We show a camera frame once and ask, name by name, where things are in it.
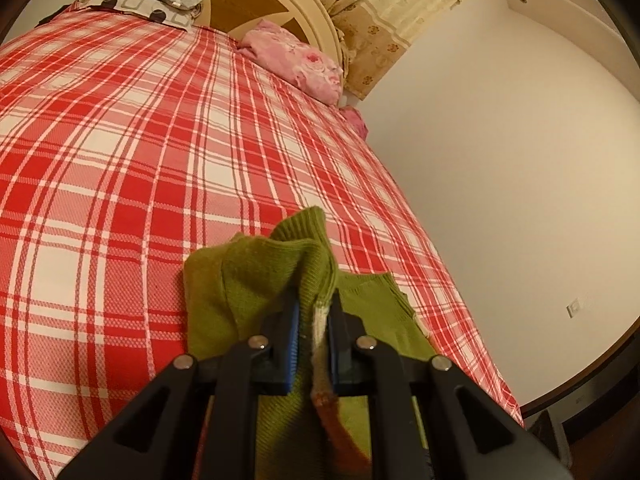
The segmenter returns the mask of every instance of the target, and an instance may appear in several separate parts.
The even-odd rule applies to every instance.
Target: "green knit fabric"
[[[338,287],[345,312],[363,319],[367,333],[401,354],[428,359],[435,352],[414,321],[414,311],[389,274],[338,270],[318,207],[283,220],[269,238],[237,234],[203,248],[184,264],[188,349],[198,359],[226,352],[257,334],[277,298],[295,286],[300,299],[298,373],[287,397],[261,397],[256,436],[258,480],[321,480],[326,437],[311,402],[312,322]],[[366,399],[340,400],[340,418],[360,449],[370,455]]]

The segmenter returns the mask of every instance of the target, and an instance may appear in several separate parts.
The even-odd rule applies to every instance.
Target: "small pink cushion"
[[[340,99],[342,69],[337,63],[269,20],[260,20],[244,35],[238,52],[326,105]]]
[[[356,133],[362,140],[367,140],[369,129],[359,110],[351,105],[346,105],[340,108],[340,115],[351,123],[351,126],[353,126],[353,129],[356,130]]]

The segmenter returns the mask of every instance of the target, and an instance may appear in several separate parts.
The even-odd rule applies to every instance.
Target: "wall switch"
[[[582,310],[582,305],[580,304],[580,301],[578,301],[578,298],[576,298],[575,300],[573,300],[569,305],[567,305],[566,307],[566,311],[569,313],[569,317],[570,318],[574,318],[575,316],[577,316],[580,311]]]

